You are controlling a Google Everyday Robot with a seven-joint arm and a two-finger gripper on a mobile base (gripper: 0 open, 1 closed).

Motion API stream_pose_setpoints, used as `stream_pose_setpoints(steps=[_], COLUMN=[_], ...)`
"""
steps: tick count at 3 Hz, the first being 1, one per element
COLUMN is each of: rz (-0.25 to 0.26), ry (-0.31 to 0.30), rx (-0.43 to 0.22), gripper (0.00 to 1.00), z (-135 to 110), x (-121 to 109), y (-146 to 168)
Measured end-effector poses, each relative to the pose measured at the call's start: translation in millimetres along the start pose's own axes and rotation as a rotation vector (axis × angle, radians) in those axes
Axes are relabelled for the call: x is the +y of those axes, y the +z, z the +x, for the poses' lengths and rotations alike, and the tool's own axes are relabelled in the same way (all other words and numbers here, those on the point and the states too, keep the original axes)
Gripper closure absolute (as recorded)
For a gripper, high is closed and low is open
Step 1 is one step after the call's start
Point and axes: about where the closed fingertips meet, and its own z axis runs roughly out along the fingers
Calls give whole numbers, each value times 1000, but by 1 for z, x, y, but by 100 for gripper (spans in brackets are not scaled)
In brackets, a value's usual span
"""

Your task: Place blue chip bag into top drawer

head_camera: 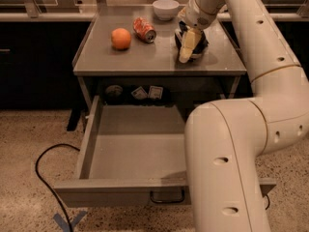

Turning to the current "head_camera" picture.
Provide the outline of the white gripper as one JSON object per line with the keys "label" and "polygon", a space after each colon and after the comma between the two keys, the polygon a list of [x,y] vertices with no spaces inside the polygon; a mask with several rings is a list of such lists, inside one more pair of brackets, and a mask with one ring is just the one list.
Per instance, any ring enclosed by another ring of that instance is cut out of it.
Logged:
{"label": "white gripper", "polygon": [[189,0],[179,11],[179,21],[191,27],[183,33],[179,32],[181,63],[187,63],[190,59],[195,60],[202,56],[201,53],[194,53],[194,49],[202,39],[201,30],[211,26],[221,8],[222,0]]}

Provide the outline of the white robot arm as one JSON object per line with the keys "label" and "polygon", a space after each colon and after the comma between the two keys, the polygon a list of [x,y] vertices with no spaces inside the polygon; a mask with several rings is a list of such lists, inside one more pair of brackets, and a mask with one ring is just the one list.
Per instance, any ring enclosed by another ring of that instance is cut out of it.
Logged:
{"label": "white robot arm", "polygon": [[309,81],[261,0],[189,0],[180,17],[180,61],[226,7],[253,95],[196,107],[185,125],[185,161],[196,232],[270,232],[255,159],[305,136]]}

